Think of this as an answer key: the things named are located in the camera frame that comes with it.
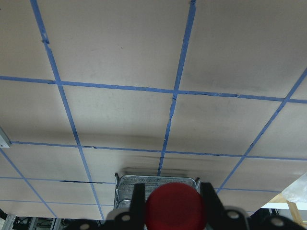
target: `metal mesh basket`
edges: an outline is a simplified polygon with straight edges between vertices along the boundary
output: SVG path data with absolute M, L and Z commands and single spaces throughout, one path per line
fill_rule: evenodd
M 145 183 L 145 198 L 147 200 L 149 195 L 157 187 L 167 184 L 167 183 L 174 183 L 174 182 L 187 184 L 197 190 L 196 182 L 192 178 L 162 177 L 162 176 L 134 176 L 134 175 L 122 176 L 122 178 L 120 179 L 118 183 L 118 188 L 116 191 L 116 196 L 117 196 L 117 201 L 118 201 L 117 208 L 129 207 L 127 205 L 128 204 L 130 205 L 130 200 L 132 198 L 133 188 L 135 184 Z

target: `blue painter's tape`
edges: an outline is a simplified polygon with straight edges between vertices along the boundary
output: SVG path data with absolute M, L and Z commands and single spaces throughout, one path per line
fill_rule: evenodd
M 166 153 L 184 154 L 184 155 L 202 155 L 202 156 L 216 156 L 216 157 L 242 157 L 242 155 L 235 154 L 220 154 L 220 153 L 206 153 L 206 152 L 180 152 L 180 151 L 165 151 Z
M 50 143 L 39 143 L 39 142 L 24 142 L 24 141 L 11 141 L 11 144 L 20 144 L 20 145 L 44 145 L 44 146 L 55 146 L 55 147 L 69 147 L 77 148 L 77 145 L 63 145 L 63 144 L 50 144 Z
M 223 187 L 225 186 L 225 184 L 227 183 L 227 181 L 230 179 L 230 177 L 235 173 L 236 169 L 240 166 L 240 164 L 242 163 L 242 161 L 244 160 L 245 156 L 243 156 L 238 163 L 235 165 L 235 167 L 232 169 L 232 171 L 230 172 L 230 174 L 226 177 L 226 179 L 223 181 L 223 183 L 221 184 L 221 186 L 219 187 L 219 189 L 216 191 L 216 193 L 218 194 Z
M 44 84 L 50 84 L 50 85 L 55 84 L 54 80 L 34 79 L 34 78 L 18 78 L 18 77 L 8 77 L 8 76 L 0 76 L 0 80 L 31 82 L 31 83 L 44 83 Z
M 31 82 L 31 83 L 44 83 L 44 84 L 50 84 L 50 85 L 57 84 L 55 80 L 34 79 L 34 78 L 19 78 L 19 77 L 9 77 L 9 76 L 0 76 L 0 80 Z M 106 84 L 73 82 L 73 81 L 61 81 L 59 83 L 59 85 L 92 87 L 92 88 L 103 88 L 103 89 L 116 89 L 116 90 L 130 90 L 130 91 L 158 92 L 158 93 L 174 93 L 174 90 L 168 90 L 168 89 L 158 89 L 158 88 L 138 87 L 138 86 L 124 86 L 124 85 L 106 85 Z M 280 98 L 280 97 L 255 96 L 255 95 L 248 95 L 248 94 L 234 94 L 234 93 L 223 93 L 223 92 L 203 92 L 203 91 L 183 91 L 183 90 L 179 90 L 178 94 L 206 95 L 206 96 L 213 96 L 213 97 L 233 97 L 233 98 L 254 99 L 254 100 L 264 100 L 264 101 L 277 101 L 277 102 L 282 102 L 284 100 L 284 98 Z M 289 103 L 307 104 L 307 100 L 302 100 L 302 99 L 290 99 L 288 102 Z
M 23 142 L 23 141 L 11 141 L 12 144 L 22 144 L 22 145 L 43 145 L 43 146 L 57 146 L 57 147 L 68 147 L 68 148 L 78 148 L 77 145 L 63 145 L 63 144 L 49 144 L 49 143 L 39 143 L 39 142 Z M 138 152 L 157 152 L 161 153 L 160 150 L 152 149 L 129 149 L 129 148 L 116 148 L 116 147 L 102 147 L 102 146 L 81 146 L 83 149 L 103 149 L 103 150 L 121 150 L 121 151 L 138 151 Z M 217 157 L 242 157 L 242 155 L 235 154 L 221 154 L 221 153 L 206 153 L 206 152 L 183 152 L 183 151 L 165 151 L 166 153 L 173 154 L 184 154 L 184 155 L 203 155 L 203 156 L 217 156 Z M 273 160 L 288 160 L 288 161 L 307 161 L 305 158 L 288 158 L 288 157 L 270 157 L 270 156 L 246 156 L 246 158 L 255 159 L 273 159 Z
M 49 47 L 49 39 L 48 39 L 48 36 L 47 36 L 47 32 L 46 32 L 46 29 L 45 29 L 45 26 L 44 26 L 44 23 L 43 23 L 43 19 L 42 19 L 42 16 L 41 16 L 41 13 L 40 13 L 37 1 L 36 0 L 30 0 L 30 2 L 31 2 L 31 5 L 32 5 L 32 9 L 33 9 L 33 12 L 34 12 L 34 15 L 35 15 L 35 18 L 36 18 L 36 22 L 37 22 L 39 31 L 40 31 L 41 36 L 42 36 L 42 42 L 43 42 L 43 44 L 45 46 L 46 53 L 47 53 L 48 58 L 49 58 L 49 62 L 50 62 L 50 65 L 51 65 L 51 68 L 52 68 L 52 71 L 53 71 L 53 75 L 54 75 L 54 78 L 56 80 L 56 84 L 58 85 L 59 93 L 61 95 L 64 107 L 65 107 L 65 111 L 66 111 L 69 123 L 71 125 L 71 129 L 72 129 L 73 135 L 74 135 L 76 143 L 78 145 L 78 150 L 79 150 L 79 153 L 80 153 L 80 156 L 81 156 L 81 159 L 82 159 L 82 162 L 83 162 L 86 174 L 88 176 L 89 181 L 91 182 L 92 178 L 91 178 L 91 175 L 90 175 L 90 172 L 89 172 L 89 169 L 88 169 L 85 157 L 84 157 L 84 153 L 83 153 L 83 150 L 82 150 L 82 147 L 81 147 L 81 144 L 80 144 L 80 140 L 79 140 L 79 137 L 78 137 L 78 134 L 77 134 L 77 130 L 76 130 L 76 127 L 75 127 L 75 124 L 74 124 L 74 121 L 73 121 L 73 118 L 72 118 L 72 115 L 71 115 L 71 110 L 69 108 L 69 105 L 68 105 L 68 102 L 67 102 L 67 98 L 66 98 L 64 89 L 62 87 L 62 84 L 61 84 L 62 81 L 61 81 L 61 78 L 60 78 L 60 75 L 59 75 L 59 71 L 58 71 L 58 68 L 57 68 L 57 65 L 56 65 L 56 62 L 55 62 L 52 50 Z M 90 184 L 90 186 L 92 188 L 95 200 L 97 202 L 101 218 L 104 219 L 101 207 L 99 205 L 99 200 L 98 200 L 96 191 L 94 189 L 94 185 Z
M 300 100 L 300 99 L 290 99 L 289 102 L 307 104 L 307 100 Z
M 0 201 L 42 203 L 41 201 L 31 201 L 31 200 L 2 200 L 2 199 L 0 199 Z M 82 204 L 82 203 L 64 203 L 64 202 L 46 202 L 46 203 L 47 204 L 59 204 L 59 205 L 92 205 L 92 206 L 97 206 L 97 204 Z M 113 207 L 114 205 L 100 205 L 100 206 Z
M 163 142 L 163 147 L 162 147 L 161 157 L 160 157 L 160 162 L 159 162 L 159 168 L 158 168 L 158 172 L 157 172 L 158 176 L 161 175 L 161 169 L 163 167 L 163 160 L 164 160 L 165 151 L 166 151 L 166 147 L 167 147 L 167 143 L 168 143 L 169 133 L 170 133 L 170 130 L 171 130 L 172 118 L 173 118 L 173 115 L 174 115 L 174 112 L 175 112 L 181 76 L 182 76 L 184 63 L 185 63 L 186 56 L 187 56 L 189 39 L 190 39 L 190 36 L 191 36 L 191 31 L 192 31 L 192 27 L 193 27 L 195 12 L 196 12 L 195 2 L 196 2 L 195 0 L 191 0 L 191 2 L 190 2 L 187 25 L 186 25 L 186 30 L 185 30 L 184 37 L 183 37 L 182 48 L 181 48 L 181 53 L 180 53 L 180 58 L 179 58 L 179 64 L 178 64 L 178 69 L 177 69 L 177 74 L 176 74 L 176 80 L 175 80 L 175 84 L 174 84 L 173 100 L 172 100 L 172 104 L 171 104 L 170 111 L 169 111 L 169 121 L 168 121 L 167 126 L 166 126 L 164 142 Z
M 255 140 L 253 141 L 253 143 L 250 145 L 250 147 L 246 150 L 246 152 L 244 153 L 244 156 L 240 159 L 240 161 L 235 165 L 235 167 L 233 168 L 233 170 L 230 172 L 230 174 L 226 177 L 226 179 L 224 180 L 224 182 L 222 183 L 221 187 L 217 190 L 217 193 L 220 192 L 220 190 L 225 186 L 225 184 L 227 183 L 227 181 L 229 180 L 229 178 L 234 174 L 234 172 L 237 170 L 237 168 L 240 166 L 240 164 L 242 163 L 242 161 L 245 159 L 245 157 L 248 156 L 248 154 L 250 153 L 250 151 L 253 149 L 253 147 L 255 146 L 255 144 L 259 141 L 259 139 L 261 138 L 261 136 L 264 134 L 264 132 L 268 129 L 268 127 L 270 126 L 270 124 L 273 122 L 273 120 L 277 117 L 277 115 L 279 114 L 279 112 L 284 108 L 284 106 L 286 105 L 287 102 L 289 102 L 290 98 L 292 97 L 292 95 L 294 94 L 294 92 L 297 90 L 297 88 L 300 86 L 300 84 L 303 82 L 303 80 L 305 79 L 305 77 L 307 76 L 307 68 L 305 69 L 305 71 L 302 73 L 302 75 L 299 77 L 299 79 L 296 81 L 296 83 L 294 84 L 294 86 L 291 88 L 291 90 L 289 91 L 289 93 L 287 94 L 287 96 L 285 97 L 285 99 L 281 102 L 281 104 L 279 105 L 279 107 L 277 108 L 277 110 L 274 112 L 274 114 L 272 115 L 272 117 L 269 119 L 269 121 L 265 124 L 265 126 L 262 128 L 262 130 L 260 131 L 260 133 L 256 136 Z
M 23 180 L 23 178 L 21 177 L 9 177 L 9 176 L 0 176 L 0 179 Z
M 288 158 L 288 157 L 245 156 L 245 158 L 285 160 L 285 161 L 307 161 L 307 158 L 293 158 L 293 157 Z
M 55 181 L 60 182 L 61 180 L 57 179 L 41 179 L 41 178 L 26 178 L 28 181 Z
M 254 100 L 264 100 L 264 101 L 277 101 L 282 102 L 283 98 L 279 97 L 266 97 L 266 96 L 255 96 L 248 94 L 235 94 L 235 93 L 223 93 L 223 92 L 202 92 L 202 91 L 183 91 L 180 90 L 179 94 L 185 95 L 206 95 L 212 97 L 233 97 L 233 98 L 243 98 L 243 99 L 254 99 Z
M 114 89 L 114 90 L 132 90 L 132 91 L 173 93 L 173 90 L 149 88 L 149 87 L 139 87 L 139 86 L 106 85 L 106 84 L 72 82 L 72 81 L 62 81 L 61 83 L 62 83 L 62 85 L 103 88 L 103 89 Z
M 65 202 L 47 202 L 48 204 L 59 204 L 59 205 L 91 205 L 97 206 L 97 204 L 82 204 L 82 203 L 65 203 Z
M 136 151 L 136 152 L 161 152 L 160 150 L 152 149 L 130 149 L 130 148 L 116 148 L 116 147 L 103 147 L 103 146 L 82 146 L 84 149 L 102 149 L 102 150 L 123 150 L 123 151 Z
M 222 188 L 222 190 L 247 191 L 247 192 L 265 192 L 265 193 L 281 193 L 281 191 L 244 189 L 244 188 Z
M 0 200 L 7 202 L 26 202 L 26 203 L 42 203 L 41 201 L 30 201 L 30 200 Z
M 261 138 L 261 136 L 264 134 L 264 132 L 268 129 L 268 127 L 270 126 L 270 124 L 273 122 L 273 120 L 277 117 L 277 115 L 279 114 L 279 112 L 283 109 L 283 107 L 286 105 L 286 103 L 290 100 L 290 98 L 292 97 L 293 93 L 297 90 L 297 88 L 299 87 L 299 85 L 302 83 L 302 81 L 305 79 L 307 75 L 307 69 L 303 72 L 303 74 L 300 76 L 300 78 L 297 80 L 297 82 L 294 84 L 294 86 L 292 87 L 292 89 L 290 90 L 290 92 L 287 94 L 286 98 L 283 100 L 283 102 L 279 105 L 279 107 L 277 108 L 277 110 L 275 111 L 275 113 L 272 115 L 272 117 L 269 119 L 269 121 L 265 124 L 265 126 L 263 127 L 263 129 L 260 131 L 260 133 L 256 136 L 255 140 L 253 141 L 253 143 L 250 145 L 250 147 L 248 148 L 248 150 L 246 150 L 245 152 L 245 156 L 247 156 L 249 154 L 249 152 L 252 150 L 252 148 L 255 146 L 255 144 L 258 142 L 258 140 Z
M 37 197 L 44 203 L 44 205 L 49 209 L 49 211 L 57 218 L 57 215 L 52 211 L 49 205 L 43 200 L 43 198 L 38 194 L 38 192 L 33 188 L 33 186 L 28 182 L 28 180 L 24 177 L 24 175 L 20 172 L 20 170 L 16 167 L 16 165 L 11 161 L 11 159 L 6 155 L 6 153 L 0 149 L 1 154 L 4 158 L 11 164 L 11 166 L 16 170 L 16 172 L 20 175 L 20 177 L 27 183 L 27 185 L 32 189 L 32 191 L 37 195 Z

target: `bolt head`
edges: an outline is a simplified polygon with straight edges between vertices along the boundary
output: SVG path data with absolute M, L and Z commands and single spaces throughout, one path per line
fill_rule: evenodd
M 130 216 L 129 215 L 124 215 L 121 217 L 121 220 L 126 222 L 126 221 L 129 221 L 130 220 Z
M 284 225 L 283 220 L 278 218 L 278 217 L 272 218 L 271 223 L 272 223 L 272 225 L 274 225 L 276 227 L 282 227 Z
M 229 211 L 227 212 L 227 216 L 231 219 L 238 219 L 239 213 L 237 213 L 236 211 Z
M 90 228 L 90 225 L 89 224 L 82 224 L 80 225 L 79 229 L 80 230 L 88 230 Z

